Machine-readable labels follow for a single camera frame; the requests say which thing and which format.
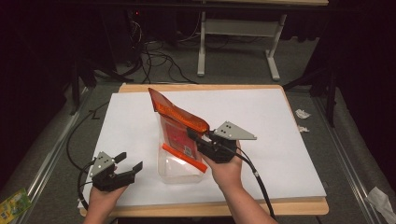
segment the plastic packaging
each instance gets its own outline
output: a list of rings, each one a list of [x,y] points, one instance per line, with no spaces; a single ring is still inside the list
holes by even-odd
[[[195,142],[188,137],[187,128],[204,133],[209,126],[203,119],[173,105],[159,92],[148,90],[154,111],[158,112],[160,125],[158,149],[160,177],[167,184],[200,182],[207,167],[202,163]]]

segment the metal bracket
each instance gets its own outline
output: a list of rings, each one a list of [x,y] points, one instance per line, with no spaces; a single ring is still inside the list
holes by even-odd
[[[230,121],[225,121],[217,129],[214,130],[214,135],[223,137],[228,140],[256,140],[257,137],[253,133],[245,131]]]
[[[99,152],[95,164],[92,167],[90,177],[94,177],[115,163],[114,159],[109,157],[104,151]]]

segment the small white paper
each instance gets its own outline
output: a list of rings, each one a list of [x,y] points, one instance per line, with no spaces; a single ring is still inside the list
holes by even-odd
[[[298,125],[298,131],[300,131],[300,133],[309,133],[309,130],[307,128],[300,125]]]
[[[386,195],[380,189],[377,187],[373,188],[365,200],[372,204],[376,211],[382,214],[388,224],[396,223],[396,215],[393,213],[388,195]]]
[[[297,117],[299,117],[300,119],[307,119],[311,116],[311,114],[306,113],[305,111],[303,111],[302,109],[298,109],[296,110],[296,115]]]

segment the table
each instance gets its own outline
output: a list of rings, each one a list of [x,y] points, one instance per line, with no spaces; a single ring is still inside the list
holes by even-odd
[[[147,91],[148,87],[151,87],[157,91],[199,91],[199,90],[214,91],[214,90],[259,90],[259,89],[280,90],[279,86],[265,86],[265,85],[122,85],[120,87],[120,92]],[[137,174],[136,176],[136,183],[139,181],[138,180],[139,174]],[[130,188],[133,189],[136,183],[132,184]],[[272,201],[272,206],[274,207],[275,214],[277,216],[325,215],[329,212],[329,207],[327,205],[325,196],[293,198],[289,200],[274,199],[271,201]],[[265,210],[267,210],[264,200],[259,200],[259,203],[262,205],[262,207]],[[82,206],[80,207],[80,213],[83,216],[86,214],[86,211]],[[111,216],[113,217],[221,217],[221,216],[230,216],[230,215],[231,214],[228,210],[228,206],[226,205],[225,202],[172,203],[172,204],[123,206],[123,207],[116,207],[111,214]]]
[[[305,5],[305,6],[327,6],[327,0],[207,0],[211,2],[237,2],[241,4],[279,4],[279,5]],[[265,50],[273,81],[279,81],[280,76],[276,68],[274,54],[280,35],[282,34],[287,15],[282,14],[278,21],[240,21],[240,20],[218,20],[207,19],[205,11],[201,14],[201,43],[198,55],[199,77],[205,75],[205,35],[246,35],[246,36],[267,36],[273,38],[270,49]]]

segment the white board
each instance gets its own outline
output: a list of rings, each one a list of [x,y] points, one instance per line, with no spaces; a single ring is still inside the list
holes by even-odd
[[[162,94],[176,106],[206,120],[211,130],[228,120],[257,135],[257,140],[242,140],[241,147],[257,168],[270,199],[326,196],[281,89]],[[161,181],[157,172],[158,133],[159,124],[148,92],[112,95],[92,156],[104,151],[115,157],[126,151],[127,158],[117,164],[116,173],[129,171],[143,161],[143,170],[117,206],[224,202],[210,168],[198,184],[167,185]],[[263,199],[246,164],[242,181],[255,199]],[[91,185],[87,185],[83,191],[87,200],[90,189]]]

